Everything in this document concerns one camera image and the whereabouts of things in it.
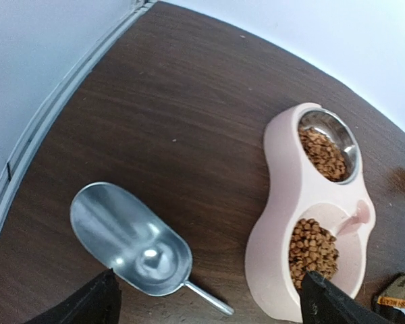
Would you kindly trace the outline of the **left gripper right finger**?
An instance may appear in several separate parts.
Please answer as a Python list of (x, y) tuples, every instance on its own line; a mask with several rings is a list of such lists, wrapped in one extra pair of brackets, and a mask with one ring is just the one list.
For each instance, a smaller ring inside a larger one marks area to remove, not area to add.
[(316, 271), (308, 271), (302, 280), (300, 309), (304, 324), (389, 323)]

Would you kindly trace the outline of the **metal scoop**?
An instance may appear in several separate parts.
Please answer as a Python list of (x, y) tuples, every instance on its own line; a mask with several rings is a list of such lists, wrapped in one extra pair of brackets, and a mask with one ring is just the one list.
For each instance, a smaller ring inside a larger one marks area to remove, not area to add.
[(162, 297), (186, 286), (233, 315), (231, 306), (190, 281), (188, 243), (127, 190), (108, 182), (86, 185), (72, 200), (70, 223), (81, 245), (137, 290)]

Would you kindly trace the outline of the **dog food bag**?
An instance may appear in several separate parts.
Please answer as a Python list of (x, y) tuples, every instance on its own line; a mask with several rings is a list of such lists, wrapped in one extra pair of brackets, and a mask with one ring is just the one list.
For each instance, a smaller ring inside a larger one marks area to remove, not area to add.
[(405, 323), (405, 273), (373, 297), (372, 309), (392, 323)]

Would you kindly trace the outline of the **pink double pet bowl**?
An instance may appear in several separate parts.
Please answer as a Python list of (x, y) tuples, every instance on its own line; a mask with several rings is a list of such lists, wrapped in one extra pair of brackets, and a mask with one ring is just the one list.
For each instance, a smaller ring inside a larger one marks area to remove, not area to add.
[[(332, 182), (311, 163), (298, 131), (314, 128), (340, 148), (347, 165), (342, 182)], [(335, 286), (356, 297), (364, 276), (367, 243), (376, 222), (367, 192), (359, 145), (350, 128), (316, 103), (302, 103), (274, 117), (265, 128), (269, 169), (266, 207), (246, 246), (245, 276), (254, 301), (270, 317), (301, 322), (300, 298), (288, 262), (296, 223), (314, 219), (336, 238)]]

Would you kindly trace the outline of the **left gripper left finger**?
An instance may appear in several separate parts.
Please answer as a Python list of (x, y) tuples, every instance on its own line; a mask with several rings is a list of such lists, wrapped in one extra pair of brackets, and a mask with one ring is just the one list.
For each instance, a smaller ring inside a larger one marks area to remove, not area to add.
[(118, 324), (121, 305), (122, 291), (113, 270), (108, 269), (28, 322)]

